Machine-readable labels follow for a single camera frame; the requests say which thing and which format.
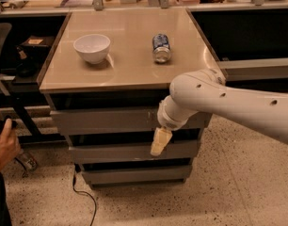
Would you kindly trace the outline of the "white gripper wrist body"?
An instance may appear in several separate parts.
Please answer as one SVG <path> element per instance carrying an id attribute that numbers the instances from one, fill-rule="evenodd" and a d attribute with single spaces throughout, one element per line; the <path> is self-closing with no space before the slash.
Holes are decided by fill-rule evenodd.
<path id="1" fill-rule="evenodd" d="M 162 127 L 170 131 L 177 131 L 186 125 L 194 114 L 196 114 L 195 110 L 180 107 L 171 96 L 167 96 L 159 103 L 157 119 Z"/>

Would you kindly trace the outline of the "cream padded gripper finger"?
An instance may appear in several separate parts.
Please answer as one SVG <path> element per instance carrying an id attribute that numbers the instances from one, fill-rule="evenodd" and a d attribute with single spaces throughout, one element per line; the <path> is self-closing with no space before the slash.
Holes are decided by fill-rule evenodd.
<path id="1" fill-rule="evenodd" d="M 159 156 L 172 138 L 172 132 L 165 127 L 157 127 L 154 131 L 151 155 Z"/>

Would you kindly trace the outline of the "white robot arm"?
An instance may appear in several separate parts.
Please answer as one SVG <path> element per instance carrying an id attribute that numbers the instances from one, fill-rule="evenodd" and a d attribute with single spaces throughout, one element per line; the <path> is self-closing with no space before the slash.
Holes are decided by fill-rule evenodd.
<path id="1" fill-rule="evenodd" d="M 235 89 L 222 72 L 204 69 L 176 76 L 157 111 L 151 155 L 160 155 L 172 133 L 198 112 L 216 114 L 288 145 L 288 93 Z"/>

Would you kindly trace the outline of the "person's hand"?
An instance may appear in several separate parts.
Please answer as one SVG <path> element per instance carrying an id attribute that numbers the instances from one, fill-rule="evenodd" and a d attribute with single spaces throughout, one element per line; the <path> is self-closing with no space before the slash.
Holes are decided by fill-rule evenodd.
<path id="1" fill-rule="evenodd" d="M 6 119 L 4 128 L 0 134 L 0 172 L 18 155 L 20 150 L 21 146 L 16 131 L 12 127 L 12 120 Z"/>

